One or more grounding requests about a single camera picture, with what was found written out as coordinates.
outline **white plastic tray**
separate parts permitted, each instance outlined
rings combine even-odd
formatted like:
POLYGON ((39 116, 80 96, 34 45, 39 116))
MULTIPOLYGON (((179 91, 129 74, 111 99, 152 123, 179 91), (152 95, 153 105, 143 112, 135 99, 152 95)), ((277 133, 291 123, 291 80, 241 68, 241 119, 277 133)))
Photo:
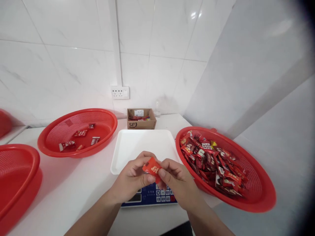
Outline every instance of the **white plastic tray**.
POLYGON ((111 165, 112 174, 118 175, 128 161, 134 160, 142 151, 154 153, 160 161, 169 158, 181 163, 170 131, 123 129, 117 137, 111 165))

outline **pile of candy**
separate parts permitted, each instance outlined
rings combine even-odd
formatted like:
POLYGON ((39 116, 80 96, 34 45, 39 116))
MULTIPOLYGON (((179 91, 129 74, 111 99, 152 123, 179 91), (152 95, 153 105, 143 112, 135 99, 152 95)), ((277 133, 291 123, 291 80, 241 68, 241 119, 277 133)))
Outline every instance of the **pile of candy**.
POLYGON ((130 120, 130 121, 146 121, 146 120, 150 120, 150 116, 144 116, 144 117, 141 117, 141 116, 131 116, 131 117, 129 117, 129 120, 130 120))
MULTIPOLYGON (((95 128, 95 123, 92 123, 92 124, 89 124, 89 127, 88 129, 94 129, 95 128)), ((75 133, 74 133, 74 137, 85 137, 87 132, 88 132, 88 129, 84 129, 84 130, 77 130, 75 133)), ((97 144, 97 142, 99 141, 100 137, 92 137, 92 141, 91 141, 91 146, 94 145, 94 144, 97 144)), ((84 145, 80 145, 76 151, 79 151, 79 150, 82 150, 85 146, 84 145)), ((69 140, 67 142, 63 142, 63 143, 60 143, 59 144, 59 150, 60 151, 63 151, 63 150, 66 150, 66 149, 72 149, 72 148, 76 148, 76 143, 75 141, 73 140, 69 140)))
POLYGON ((209 186, 228 197, 246 198, 248 171, 231 152, 219 148, 215 141, 189 131, 181 140, 181 151, 194 172, 209 186))

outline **cardboard box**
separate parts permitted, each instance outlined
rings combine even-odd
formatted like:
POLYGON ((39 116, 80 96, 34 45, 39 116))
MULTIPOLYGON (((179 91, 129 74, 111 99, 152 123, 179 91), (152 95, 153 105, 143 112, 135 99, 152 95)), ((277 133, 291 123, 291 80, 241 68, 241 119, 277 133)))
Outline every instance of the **cardboard box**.
POLYGON ((128 129, 155 129, 157 120, 152 109, 136 108, 127 109, 127 127, 128 129), (129 118, 133 116, 150 116, 149 121, 130 121, 129 118))

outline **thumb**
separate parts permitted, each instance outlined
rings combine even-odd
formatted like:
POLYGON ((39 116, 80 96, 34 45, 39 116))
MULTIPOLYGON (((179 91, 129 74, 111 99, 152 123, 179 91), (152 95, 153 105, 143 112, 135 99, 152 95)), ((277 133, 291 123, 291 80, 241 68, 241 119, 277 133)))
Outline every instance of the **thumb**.
POLYGON ((158 175, 163 180, 165 184, 167 184, 170 188, 172 188, 172 184, 174 182, 174 177, 164 169, 160 169, 158 171, 158 175))
POLYGON ((153 175, 143 174, 143 175, 139 176, 137 185, 138 185, 138 188, 141 189, 141 188, 146 187, 150 184, 153 184, 154 182, 155 182, 155 177, 153 175))

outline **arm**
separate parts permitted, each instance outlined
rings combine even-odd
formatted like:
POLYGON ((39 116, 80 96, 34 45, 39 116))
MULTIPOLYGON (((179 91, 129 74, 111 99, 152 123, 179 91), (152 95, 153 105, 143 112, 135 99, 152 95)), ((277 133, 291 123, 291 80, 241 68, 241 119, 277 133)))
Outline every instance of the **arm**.
POLYGON ((118 214, 121 204, 113 201, 107 191, 65 234, 107 235, 118 214))
POLYGON ((155 177, 143 174, 143 165, 156 156, 143 151, 121 171, 113 186, 69 229, 65 236, 107 235, 122 203, 139 189, 155 182, 155 177))
POLYGON ((181 208, 187 211, 189 221, 197 236, 233 236, 234 234, 219 219, 215 212, 204 201, 187 168, 173 160, 159 162, 163 169, 158 174, 162 181, 160 189, 168 185, 181 208))

